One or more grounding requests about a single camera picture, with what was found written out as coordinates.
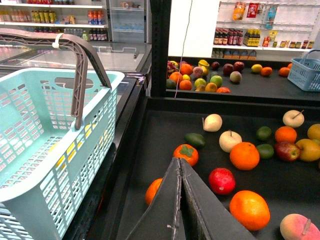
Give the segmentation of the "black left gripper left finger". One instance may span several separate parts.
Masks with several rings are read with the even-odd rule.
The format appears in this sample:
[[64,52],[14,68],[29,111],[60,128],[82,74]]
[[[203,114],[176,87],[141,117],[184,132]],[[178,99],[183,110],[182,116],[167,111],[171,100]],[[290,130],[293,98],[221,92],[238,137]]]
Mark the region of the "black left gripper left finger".
[[181,162],[173,157],[151,204],[126,239],[184,240],[181,196]]

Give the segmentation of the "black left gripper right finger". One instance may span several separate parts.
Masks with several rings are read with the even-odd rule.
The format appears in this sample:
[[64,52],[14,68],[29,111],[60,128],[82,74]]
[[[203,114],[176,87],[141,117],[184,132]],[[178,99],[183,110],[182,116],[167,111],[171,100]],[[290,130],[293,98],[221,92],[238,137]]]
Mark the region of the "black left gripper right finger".
[[182,222],[187,240],[254,240],[201,177],[181,159]]

